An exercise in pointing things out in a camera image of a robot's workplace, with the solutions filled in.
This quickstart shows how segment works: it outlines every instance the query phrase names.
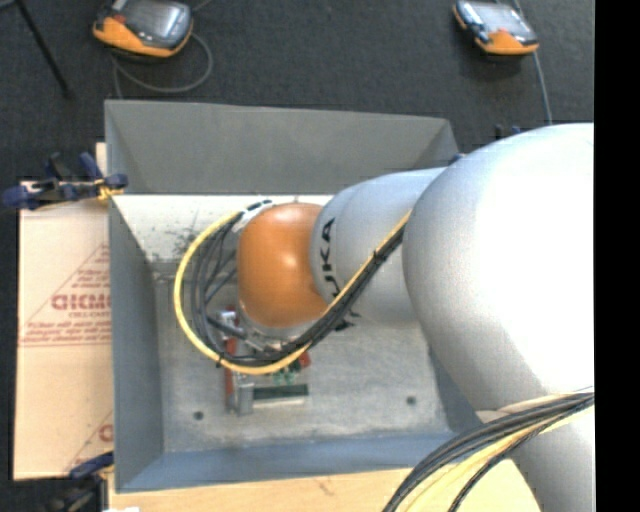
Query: orange device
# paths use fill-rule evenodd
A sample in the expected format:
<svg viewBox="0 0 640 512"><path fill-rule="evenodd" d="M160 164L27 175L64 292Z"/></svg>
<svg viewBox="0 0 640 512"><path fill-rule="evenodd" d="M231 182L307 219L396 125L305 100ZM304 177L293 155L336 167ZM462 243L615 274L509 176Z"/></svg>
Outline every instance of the orange device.
<svg viewBox="0 0 640 512"><path fill-rule="evenodd" d="M453 14L486 54L523 56L537 50L535 32L512 7L491 2L456 0Z"/></svg>
<svg viewBox="0 0 640 512"><path fill-rule="evenodd" d="M113 48L147 57L171 57L186 44L189 6L172 0L116 0L93 24L93 35Z"/></svg>

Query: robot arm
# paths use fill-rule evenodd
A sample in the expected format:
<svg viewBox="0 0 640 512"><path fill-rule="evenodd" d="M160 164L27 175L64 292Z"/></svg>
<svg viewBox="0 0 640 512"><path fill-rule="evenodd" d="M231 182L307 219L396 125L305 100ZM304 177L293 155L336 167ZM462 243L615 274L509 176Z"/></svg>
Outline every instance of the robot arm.
<svg viewBox="0 0 640 512"><path fill-rule="evenodd" d="M317 343L313 329L399 222L402 244L342 317L419 324L477 411L593 386L593 125L515 135L446 168L363 182L321 209L266 210L237 245L245 326L297 340L290 363ZM291 305L284 316L282 304ZM586 416L514 458L545 510L589 510L594 446Z"/></svg>

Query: cable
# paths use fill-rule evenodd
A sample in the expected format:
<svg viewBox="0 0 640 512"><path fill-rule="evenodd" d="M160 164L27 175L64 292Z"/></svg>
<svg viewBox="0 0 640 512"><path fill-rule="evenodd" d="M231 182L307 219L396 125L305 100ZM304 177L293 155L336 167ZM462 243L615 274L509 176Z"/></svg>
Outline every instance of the cable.
<svg viewBox="0 0 640 512"><path fill-rule="evenodd" d="M473 485L499 460L532 437L572 421L577 413L592 407L594 403L593 392L573 393L461 434L416 465L389 500L384 512L397 510L398 506L411 498L418 486L433 477L421 494L411 502L410 510L420 510L418 507L433 499L438 489L458 480L471 469L473 476L452 503L450 512L454 512ZM451 470L445 468L447 464L463 456L467 458L456 467ZM442 471L445 471L444 475L438 477Z"/></svg>
<svg viewBox="0 0 640 512"><path fill-rule="evenodd" d="M118 96L118 98L123 98L122 89L120 87L120 79L118 78L118 73L122 74L124 77L126 77L136 85L142 87L143 89L147 89L149 91L159 92L163 94L181 94L184 92L189 92L199 87L200 85L202 85L211 76L211 73L213 72L213 54L211 53L211 49L209 48L207 43L204 41L204 39L202 39L200 36L198 36L195 33L191 33L191 37L193 37L193 39L204 50L204 53L207 56L207 67L204 73L202 74L202 76L198 78L196 81L180 87L158 87L158 86L149 84L147 82L144 82L139 78L136 78L135 76L133 76L126 69L124 69L122 65L118 62L118 59L112 53L111 62L113 64L114 86L115 86L116 95Z"/></svg>
<svg viewBox="0 0 640 512"><path fill-rule="evenodd" d="M522 12L522 6L520 5L519 0L511 0L511 5L513 6L513 9L518 13L518 15L524 19L525 16L524 16L524 13ZM547 86L545 83L544 74L542 72L542 65L540 64L540 57L538 56L538 50L535 50L532 56L533 56L533 64L536 70L536 76L538 77L538 83L540 84L540 90L542 94L542 106L544 109L545 124L552 125L553 115L551 113L549 95L547 93Z"/></svg>
<svg viewBox="0 0 640 512"><path fill-rule="evenodd" d="M263 201L259 205L270 204L271 201ZM375 272L386 261L389 255L400 245L402 241L402 235L404 228L409 219L410 212L408 212L400 222L394 227L394 229L387 235L387 237L376 247L371 256L364 262L360 269L354 274L354 276L345 285L342 291L334 298L333 302L327 306L323 315L314 324L307 329L303 334L296 339L286 342L281 349L274 349L267 346L262 353L256 353L253 355L236 356L233 354L226 354L225 350L218 347L216 344L215 336L212 336L210 331L211 318L206 314L206 304L200 305L198 299L202 295L206 295L206 287L200 285L198 289L197 285L204 280L200 275L203 268L202 253L199 256L194 255L198 250L204 251L206 255L212 255L216 250L219 254L222 254L221 244L224 242L226 235L234 228L236 224L242 221L246 214L255 213L256 205L252 205L245 212L234 212L228 214L217 222L211 224L205 229L198 237L192 242L187 251L185 252L178 271L176 273L174 284L174 309L178 322L183 331L187 335L187 338L191 343L207 357L213 359L216 363L241 373L248 373L252 375L261 375L265 373L273 373L278 371L293 361L295 361L302 353L309 348L315 346L322 339L324 339L329 333L333 331L336 325L342 321L343 317L349 311L355 300L362 294L366 285L369 283ZM192 323L195 330L191 327L186 319L182 305L182 292L183 282L187 267L190 266L193 261L193 278L190 300L192 301ZM215 269L219 269L218 260L216 262ZM208 279L208 282L214 284L213 279ZM245 339L242 336L238 336L237 331L233 333L226 332L226 334L233 335L240 339Z"/></svg>

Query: gray box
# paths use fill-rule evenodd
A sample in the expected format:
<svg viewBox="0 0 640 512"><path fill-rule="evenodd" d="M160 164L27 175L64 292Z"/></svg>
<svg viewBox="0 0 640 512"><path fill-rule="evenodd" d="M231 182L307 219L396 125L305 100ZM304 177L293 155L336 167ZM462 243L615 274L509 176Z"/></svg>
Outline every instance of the gray box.
<svg viewBox="0 0 640 512"><path fill-rule="evenodd" d="M229 414L222 370L171 302L182 252L208 223L255 194L323 203L373 176L446 165L447 121L138 101L105 111L108 172L130 178L110 209L118 491L410 467L477 424L418 327L366 324L311 351L303 404Z"/></svg>

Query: blue clamp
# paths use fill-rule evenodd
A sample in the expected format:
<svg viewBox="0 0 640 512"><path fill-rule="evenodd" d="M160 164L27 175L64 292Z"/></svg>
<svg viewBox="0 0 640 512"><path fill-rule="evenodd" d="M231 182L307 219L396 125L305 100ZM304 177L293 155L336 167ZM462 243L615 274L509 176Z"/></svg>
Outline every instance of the blue clamp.
<svg viewBox="0 0 640 512"><path fill-rule="evenodd" d="M107 197L122 193L129 184L126 174L113 174L105 177L95 159L87 152L80 155L80 165L84 174L77 181L69 181L63 175L71 172L60 159L59 153L52 154L44 167L46 178L30 187L17 185L2 193L5 206L15 209L35 210L68 201Z"/></svg>

